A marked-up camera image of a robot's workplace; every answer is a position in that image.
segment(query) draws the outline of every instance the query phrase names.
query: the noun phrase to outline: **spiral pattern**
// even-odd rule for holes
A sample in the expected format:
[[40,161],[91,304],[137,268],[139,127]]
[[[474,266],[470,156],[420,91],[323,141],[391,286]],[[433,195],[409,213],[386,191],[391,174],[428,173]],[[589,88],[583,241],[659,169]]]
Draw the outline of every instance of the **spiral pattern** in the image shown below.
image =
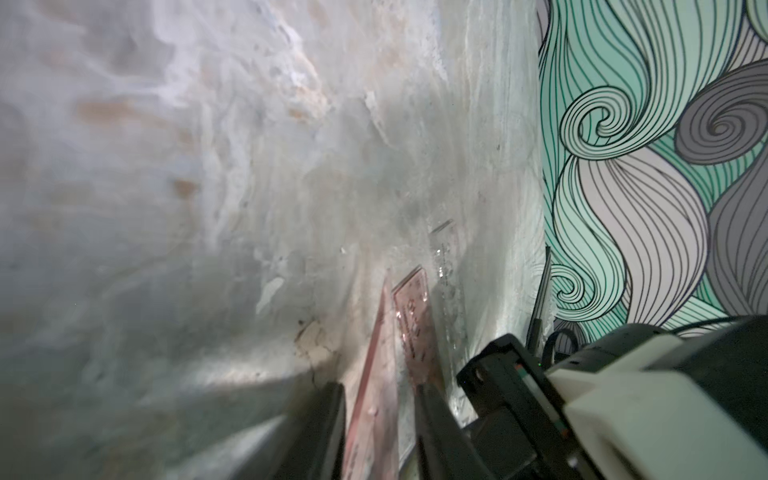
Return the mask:
[[675,148],[692,164],[741,157],[768,124],[768,60],[748,64],[699,93],[680,118]]

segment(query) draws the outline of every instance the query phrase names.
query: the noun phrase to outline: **mint green wallpaper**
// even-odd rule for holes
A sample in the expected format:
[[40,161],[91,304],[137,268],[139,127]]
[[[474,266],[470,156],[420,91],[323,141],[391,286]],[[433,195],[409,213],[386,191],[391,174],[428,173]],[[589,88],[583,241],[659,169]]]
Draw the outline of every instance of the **mint green wallpaper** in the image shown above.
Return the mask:
[[557,327],[768,313],[768,2],[538,14]]

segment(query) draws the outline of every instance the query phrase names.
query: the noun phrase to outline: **white wall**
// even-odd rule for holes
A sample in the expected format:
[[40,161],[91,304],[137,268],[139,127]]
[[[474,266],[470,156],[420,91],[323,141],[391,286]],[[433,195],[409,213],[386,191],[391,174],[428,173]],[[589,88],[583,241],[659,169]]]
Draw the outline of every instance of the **white wall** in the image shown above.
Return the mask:
[[472,345],[521,333],[537,25],[527,0],[2,0],[9,478],[173,476],[328,379],[351,405],[386,269],[431,266],[449,218]]

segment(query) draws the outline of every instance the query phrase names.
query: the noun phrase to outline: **black cable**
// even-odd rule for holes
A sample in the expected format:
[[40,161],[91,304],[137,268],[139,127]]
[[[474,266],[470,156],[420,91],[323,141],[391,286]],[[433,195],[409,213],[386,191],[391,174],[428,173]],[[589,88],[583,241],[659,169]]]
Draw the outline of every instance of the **black cable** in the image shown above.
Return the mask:
[[677,335],[680,332],[684,332],[684,331],[690,330],[690,329],[699,328],[700,326],[714,325],[716,323],[740,322],[742,320],[749,320],[749,319],[754,318],[754,317],[755,317],[755,315],[749,315],[749,316],[729,316],[728,318],[701,320],[700,322],[689,323],[688,325],[678,326],[677,328],[673,328],[672,330],[667,330],[667,331],[669,333]]
[[571,343],[573,343],[574,345],[573,353],[578,352],[578,350],[581,348],[581,345],[579,345],[578,343],[578,338],[576,337],[576,334],[573,333],[573,330],[569,330],[569,329],[555,330],[554,333],[552,333],[550,336],[547,337],[547,341],[544,343],[544,351],[541,352],[541,367],[544,370],[551,367],[552,363],[554,363],[554,345],[558,341],[558,337],[560,336],[561,333],[566,337],[568,337]]

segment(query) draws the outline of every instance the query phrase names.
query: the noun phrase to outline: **wavy line pattern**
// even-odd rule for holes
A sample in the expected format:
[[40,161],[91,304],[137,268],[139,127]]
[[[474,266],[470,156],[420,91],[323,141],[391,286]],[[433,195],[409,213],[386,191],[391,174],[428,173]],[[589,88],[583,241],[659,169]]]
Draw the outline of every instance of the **wavy line pattern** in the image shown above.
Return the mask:
[[[692,164],[732,160],[768,131],[768,60],[721,78],[701,92],[680,119],[675,144]],[[727,313],[768,311],[768,150],[710,212],[712,288]]]
[[549,0],[536,0],[536,18],[538,19],[538,44],[544,47],[549,31]]
[[617,85],[596,85],[568,107],[561,140],[588,160],[630,153],[669,130],[694,94],[726,67],[742,15],[741,2],[723,0],[608,4],[647,60],[647,96],[635,103]]
[[660,325],[693,293],[707,261],[707,214],[685,177],[649,148],[579,161],[590,207],[624,256],[628,322]]
[[[563,169],[552,214],[560,246],[575,266],[573,270],[581,274],[582,291],[590,294],[588,303],[574,308],[573,304],[583,297],[558,292],[558,316],[570,321],[603,316],[621,298],[624,262],[616,243],[584,198],[574,157]],[[553,266],[552,276],[560,276],[562,270],[561,266]]]
[[766,43],[752,28],[748,17],[741,22],[739,43],[733,51],[733,57],[728,62],[728,70],[734,70],[753,61],[768,58],[768,43]]
[[768,3],[765,0],[746,0],[746,14],[755,32],[768,41]]
[[768,313],[756,80],[768,2],[537,0],[537,12],[561,321],[594,341],[627,321]]

